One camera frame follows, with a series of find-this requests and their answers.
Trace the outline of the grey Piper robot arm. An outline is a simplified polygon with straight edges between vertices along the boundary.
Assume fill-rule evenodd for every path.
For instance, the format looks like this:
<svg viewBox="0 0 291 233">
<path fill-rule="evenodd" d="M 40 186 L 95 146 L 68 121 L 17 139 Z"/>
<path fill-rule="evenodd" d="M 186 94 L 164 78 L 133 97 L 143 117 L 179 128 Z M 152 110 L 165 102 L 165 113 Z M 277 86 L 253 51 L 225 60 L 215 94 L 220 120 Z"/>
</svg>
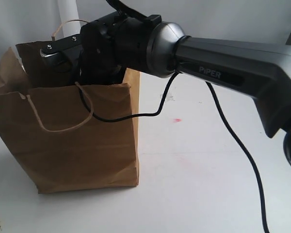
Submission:
<svg viewBox="0 0 291 233">
<path fill-rule="evenodd" d="M 160 15 L 117 11 L 49 42 L 40 54 L 51 67 L 80 64 L 86 79 L 99 82 L 122 68 L 160 78 L 179 72 L 248 95 L 268 137 L 286 132 L 291 166 L 291 45 L 194 38 Z"/>
</svg>

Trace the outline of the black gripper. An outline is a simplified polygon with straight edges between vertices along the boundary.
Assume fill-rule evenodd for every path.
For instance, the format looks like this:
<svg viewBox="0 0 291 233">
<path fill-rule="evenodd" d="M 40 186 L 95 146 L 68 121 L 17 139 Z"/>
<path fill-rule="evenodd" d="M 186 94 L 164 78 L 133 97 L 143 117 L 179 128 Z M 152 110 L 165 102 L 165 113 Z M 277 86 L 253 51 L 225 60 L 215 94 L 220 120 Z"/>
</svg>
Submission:
<svg viewBox="0 0 291 233">
<path fill-rule="evenodd" d="M 120 84 L 126 68 L 115 61 L 108 34 L 119 13 L 113 12 L 81 27 L 78 34 L 53 40 L 40 49 L 44 62 L 57 72 L 69 72 L 69 83 Z"/>
</svg>

